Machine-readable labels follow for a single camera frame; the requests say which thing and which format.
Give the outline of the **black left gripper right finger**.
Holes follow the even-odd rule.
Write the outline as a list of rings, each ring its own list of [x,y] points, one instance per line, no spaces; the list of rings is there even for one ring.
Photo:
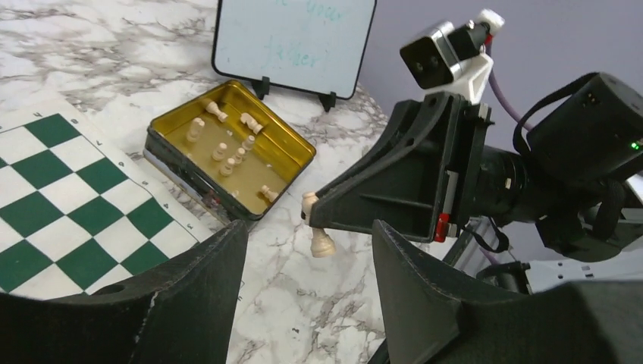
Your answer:
[[[640,363],[642,283],[571,281],[524,295],[486,284],[372,225],[392,363]]]

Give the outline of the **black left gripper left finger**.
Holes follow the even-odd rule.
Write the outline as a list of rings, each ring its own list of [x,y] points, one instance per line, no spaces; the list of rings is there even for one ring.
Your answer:
[[[1,296],[3,363],[223,363],[246,259],[236,220],[178,256],[96,293]]]

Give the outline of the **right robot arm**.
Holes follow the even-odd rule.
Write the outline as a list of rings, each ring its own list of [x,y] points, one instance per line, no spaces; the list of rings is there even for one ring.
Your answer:
[[[418,243],[467,233],[490,253],[510,243],[500,229],[533,223],[559,262],[485,269],[511,290],[565,281],[642,279],[642,98],[606,73],[590,73],[535,104],[557,107],[513,151],[487,146],[490,109],[448,91],[396,104],[384,132],[358,162],[302,198],[313,256],[328,256],[327,229],[368,233],[386,221]]]

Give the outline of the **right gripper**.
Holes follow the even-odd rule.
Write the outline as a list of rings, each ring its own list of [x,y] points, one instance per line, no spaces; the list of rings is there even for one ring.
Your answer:
[[[373,147],[316,193],[309,225],[368,233],[382,220],[414,241],[458,237],[492,124],[487,104],[453,93],[398,102]]]

